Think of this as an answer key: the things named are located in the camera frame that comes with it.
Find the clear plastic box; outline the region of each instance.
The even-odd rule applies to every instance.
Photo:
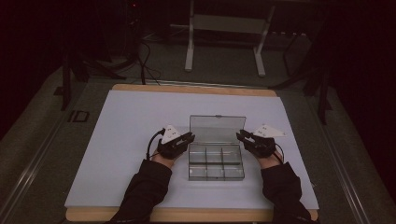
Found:
[[[228,181],[245,178],[239,140],[235,133],[245,117],[191,116],[195,140],[189,146],[189,180]]]

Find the box lid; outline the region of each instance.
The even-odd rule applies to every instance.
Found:
[[[246,117],[190,116],[190,132],[195,144],[239,144],[236,133],[244,129]]]

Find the person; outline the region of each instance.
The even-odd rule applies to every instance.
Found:
[[[274,204],[273,223],[319,223],[311,220],[310,213],[300,202],[302,196],[300,178],[288,162],[282,163],[276,156],[256,158],[262,168],[263,195]],[[125,191],[120,210],[106,224],[149,223],[155,205],[162,202],[176,160],[168,160],[154,153],[151,160],[143,160]]]

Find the white metal leg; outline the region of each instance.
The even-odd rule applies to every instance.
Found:
[[[187,72],[192,71],[192,60],[194,57],[194,1],[190,0],[190,25],[189,25],[189,45],[187,46],[186,65],[184,69]]]
[[[267,37],[268,35],[268,30],[270,28],[271,19],[274,15],[274,11],[275,7],[272,6],[270,12],[268,13],[267,20],[262,27],[262,38],[260,40],[260,43],[257,47],[253,49],[254,59],[256,60],[257,72],[259,74],[259,77],[265,77],[264,65],[262,64],[262,46],[264,45],[265,37]]]

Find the black jacket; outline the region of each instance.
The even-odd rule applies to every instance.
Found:
[[[153,207],[163,201],[168,191],[171,175],[166,166],[143,160],[125,191],[120,210],[107,224],[148,223]],[[262,179],[262,193],[274,203],[274,223],[310,223],[311,216],[300,203],[300,178],[288,163],[263,169]]]

